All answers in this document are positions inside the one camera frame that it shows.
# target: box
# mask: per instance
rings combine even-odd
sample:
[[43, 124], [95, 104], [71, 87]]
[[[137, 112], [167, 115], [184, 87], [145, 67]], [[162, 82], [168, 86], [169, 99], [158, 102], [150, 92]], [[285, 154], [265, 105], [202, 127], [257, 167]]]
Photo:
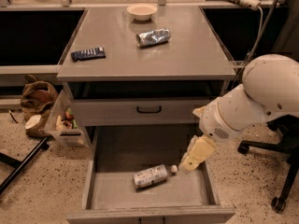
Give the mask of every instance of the box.
[[84, 132], [81, 129], [69, 129], [69, 130], [56, 130], [56, 121], [58, 116], [62, 116], [64, 119], [65, 111], [70, 105], [66, 93], [61, 91], [58, 98], [50, 112], [50, 116], [45, 126], [45, 132], [49, 133], [57, 140], [60, 144], [69, 146], [83, 146], [86, 145], [86, 138]]

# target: terrazzo floor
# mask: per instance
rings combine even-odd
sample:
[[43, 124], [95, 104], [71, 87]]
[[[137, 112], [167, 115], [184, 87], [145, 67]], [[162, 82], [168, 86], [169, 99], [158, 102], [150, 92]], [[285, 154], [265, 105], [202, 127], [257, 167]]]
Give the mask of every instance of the terrazzo floor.
[[[15, 113], [15, 118], [19, 123], [8, 113], [0, 113], [0, 152], [22, 160], [38, 140], [25, 135], [21, 113]], [[241, 139], [276, 143], [279, 137], [265, 125], [255, 125], [241, 137], [218, 144], [209, 158], [221, 205], [235, 209], [227, 223], [299, 223], [298, 177], [285, 211], [278, 214], [270, 206], [284, 184], [287, 157], [253, 148], [244, 156], [236, 151]], [[80, 211], [90, 151], [87, 147], [60, 146], [56, 141], [49, 144], [50, 148], [41, 150], [1, 194], [1, 224], [68, 223], [66, 215]], [[10, 171], [0, 163], [0, 181]]]

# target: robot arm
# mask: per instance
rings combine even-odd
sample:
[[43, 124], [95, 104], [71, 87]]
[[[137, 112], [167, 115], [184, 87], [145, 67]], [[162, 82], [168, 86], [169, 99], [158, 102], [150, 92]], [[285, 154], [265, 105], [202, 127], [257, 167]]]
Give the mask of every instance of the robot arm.
[[285, 115], [299, 118], [299, 64], [280, 55], [264, 55], [249, 63], [242, 84], [205, 107], [195, 109], [201, 137], [194, 137], [179, 169], [194, 170], [224, 143], [245, 128]]

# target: closed drawer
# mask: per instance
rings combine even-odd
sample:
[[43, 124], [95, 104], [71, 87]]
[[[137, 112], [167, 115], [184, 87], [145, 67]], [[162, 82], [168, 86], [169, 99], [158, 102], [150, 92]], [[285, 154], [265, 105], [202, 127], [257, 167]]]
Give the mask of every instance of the closed drawer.
[[196, 107], [208, 99], [74, 100], [71, 104], [81, 126], [191, 123]]
[[71, 224], [225, 223], [233, 208], [221, 207], [207, 162], [185, 175], [135, 189], [133, 173], [151, 166], [179, 165], [192, 124], [97, 127], [96, 146], [83, 193], [83, 210]]

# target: bottle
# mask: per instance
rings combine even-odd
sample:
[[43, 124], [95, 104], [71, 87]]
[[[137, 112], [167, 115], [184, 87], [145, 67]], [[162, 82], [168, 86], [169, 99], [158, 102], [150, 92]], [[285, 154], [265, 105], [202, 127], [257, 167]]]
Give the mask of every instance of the bottle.
[[176, 165], [165, 166], [158, 165], [146, 170], [142, 170], [133, 174], [135, 188], [141, 189], [156, 183], [165, 181], [169, 174], [175, 174], [178, 171]]

